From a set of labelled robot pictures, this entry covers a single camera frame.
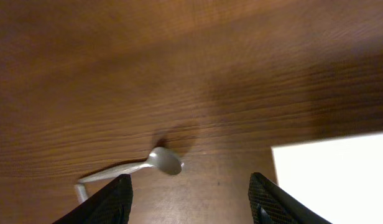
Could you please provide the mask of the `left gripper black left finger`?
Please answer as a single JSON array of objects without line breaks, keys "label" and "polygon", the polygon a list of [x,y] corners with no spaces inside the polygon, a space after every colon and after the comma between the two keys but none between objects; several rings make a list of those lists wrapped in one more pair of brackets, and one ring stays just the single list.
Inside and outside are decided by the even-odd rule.
[{"label": "left gripper black left finger", "polygon": [[131,176],[122,174],[54,224],[127,224],[132,200]]}]

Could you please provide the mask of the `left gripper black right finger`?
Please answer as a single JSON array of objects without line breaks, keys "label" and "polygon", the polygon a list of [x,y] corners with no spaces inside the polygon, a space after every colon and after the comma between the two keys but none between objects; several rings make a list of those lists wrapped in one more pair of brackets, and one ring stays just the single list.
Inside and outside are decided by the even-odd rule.
[{"label": "left gripper black right finger", "polygon": [[330,224],[259,172],[250,176],[248,197],[255,224]]}]

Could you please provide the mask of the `small steel teaspoon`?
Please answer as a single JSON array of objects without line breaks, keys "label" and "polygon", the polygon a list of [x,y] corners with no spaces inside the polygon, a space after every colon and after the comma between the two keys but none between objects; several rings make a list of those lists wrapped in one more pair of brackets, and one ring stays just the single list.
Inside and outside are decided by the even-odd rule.
[{"label": "small steel teaspoon", "polygon": [[104,179],[116,178],[122,174],[131,174],[141,169],[153,168],[168,175],[177,175],[181,173],[183,162],[176,153],[165,147],[155,147],[149,153],[144,162],[134,162],[117,165],[105,170],[101,170],[78,180],[78,183],[84,184]]},{"label": "small steel teaspoon", "polygon": [[80,204],[88,200],[88,193],[84,184],[75,184],[74,188]]}]

